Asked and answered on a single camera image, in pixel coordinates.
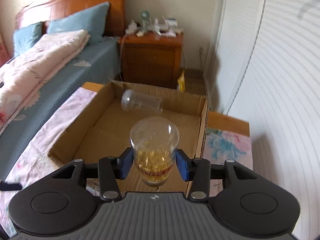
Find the pink floral quilt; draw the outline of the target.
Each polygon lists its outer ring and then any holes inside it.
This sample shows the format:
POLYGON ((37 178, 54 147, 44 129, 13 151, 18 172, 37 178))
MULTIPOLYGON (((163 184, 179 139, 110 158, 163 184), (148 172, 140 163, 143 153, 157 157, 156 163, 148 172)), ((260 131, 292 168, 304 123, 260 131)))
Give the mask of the pink floral quilt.
POLYGON ((86 30, 45 34, 29 50, 1 67, 1 133, 39 99, 39 90, 84 49, 86 30))

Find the clear plastic jar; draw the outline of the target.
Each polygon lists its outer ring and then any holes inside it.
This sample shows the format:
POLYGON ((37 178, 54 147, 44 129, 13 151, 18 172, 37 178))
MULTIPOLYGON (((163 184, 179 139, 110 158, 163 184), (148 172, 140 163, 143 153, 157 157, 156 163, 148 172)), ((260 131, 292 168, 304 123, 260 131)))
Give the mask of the clear plastic jar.
POLYGON ((145 111, 160 114, 162 99, 127 89, 121 97, 121 107, 127 112, 145 111))

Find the blue pillow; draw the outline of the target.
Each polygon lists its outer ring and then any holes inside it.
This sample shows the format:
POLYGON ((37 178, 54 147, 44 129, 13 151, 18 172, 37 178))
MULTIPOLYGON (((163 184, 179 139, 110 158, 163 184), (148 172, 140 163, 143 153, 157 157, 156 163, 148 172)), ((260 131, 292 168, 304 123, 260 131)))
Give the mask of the blue pillow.
POLYGON ((42 36, 43 22, 31 24, 27 27, 16 29, 13 34, 14 57, 29 50, 42 36))
POLYGON ((89 44, 98 44, 104 41, 105 24, 107 19, 109 2, 100 3, 88 9, 76 12, 68 17, 50 22, 47 28, 48 34, 67 31, 86 30, 91 38, 89 44))

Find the pink floral cloth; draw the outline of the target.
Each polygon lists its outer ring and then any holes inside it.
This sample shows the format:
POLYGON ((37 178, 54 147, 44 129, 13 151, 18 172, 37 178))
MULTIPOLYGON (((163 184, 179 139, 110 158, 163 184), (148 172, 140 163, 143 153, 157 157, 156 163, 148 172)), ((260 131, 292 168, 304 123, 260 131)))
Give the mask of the pink floral cloth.
POLYGON ((25 188, 57 170, 58 166, 48 157, 50 148, 96 94, 78 88, 35 134, 5 181, 20 183, 25 188))

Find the blue bed sheet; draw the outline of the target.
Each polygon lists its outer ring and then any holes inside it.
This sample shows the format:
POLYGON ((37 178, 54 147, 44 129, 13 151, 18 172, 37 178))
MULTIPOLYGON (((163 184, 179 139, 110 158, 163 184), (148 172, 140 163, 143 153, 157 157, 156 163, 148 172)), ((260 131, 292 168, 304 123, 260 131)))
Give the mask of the blue bed sheet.
POLYGON ((119 38, 86 46, 39 90, 40 96, 22 109, 1 135, 1 180, 5 180, 31 139, 52 114, 84 83, 106 84, 120 74, 119 38))

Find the wooden nightstand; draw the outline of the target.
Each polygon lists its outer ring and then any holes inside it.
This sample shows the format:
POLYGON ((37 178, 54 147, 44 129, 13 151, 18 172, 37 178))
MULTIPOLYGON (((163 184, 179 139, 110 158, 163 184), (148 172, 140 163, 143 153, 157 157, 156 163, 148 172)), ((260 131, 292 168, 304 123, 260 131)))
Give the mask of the wooden nightstand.
POLYGON ((183 35, 176 37, 146 33, 119 40, 123 80, 165 88, 177 88, 183 35))

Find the small green desk fan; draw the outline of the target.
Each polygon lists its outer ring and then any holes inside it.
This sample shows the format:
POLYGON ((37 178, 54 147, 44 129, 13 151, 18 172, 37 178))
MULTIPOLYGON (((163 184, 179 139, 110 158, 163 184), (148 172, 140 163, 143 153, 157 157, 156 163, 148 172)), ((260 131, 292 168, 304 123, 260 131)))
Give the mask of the small green desk fan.
POLYGON ((144 33, 148 32, 148 25, 150 24, 150 12, 148 10, 143 10, 139 16, 141 20, 141 28, 144 33))

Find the wooden headboard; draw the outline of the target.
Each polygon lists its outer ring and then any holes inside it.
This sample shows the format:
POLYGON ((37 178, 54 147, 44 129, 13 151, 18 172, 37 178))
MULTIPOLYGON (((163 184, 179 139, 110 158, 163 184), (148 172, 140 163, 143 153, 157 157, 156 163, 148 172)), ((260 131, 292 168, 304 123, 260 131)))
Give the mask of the wooden headboard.
POLYGON ((103 2, 110 2, 105 19, 105 36, 122 36, 125 30, 125 0, 34 0, 16 15, 16 29, 43 22, 43 32, 49 22, 65 18, 71 14, 93 7, 103 2))

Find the yellow bag on floor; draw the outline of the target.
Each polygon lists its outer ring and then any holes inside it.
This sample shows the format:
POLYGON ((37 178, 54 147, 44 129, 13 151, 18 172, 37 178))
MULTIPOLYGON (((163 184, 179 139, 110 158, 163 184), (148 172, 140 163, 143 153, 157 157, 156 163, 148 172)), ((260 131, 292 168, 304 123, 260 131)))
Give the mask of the yellow bag on floor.
POLYGON ((185 92, 185 70, 182 70, 180 77, 177 80, 177 90, 185 92))

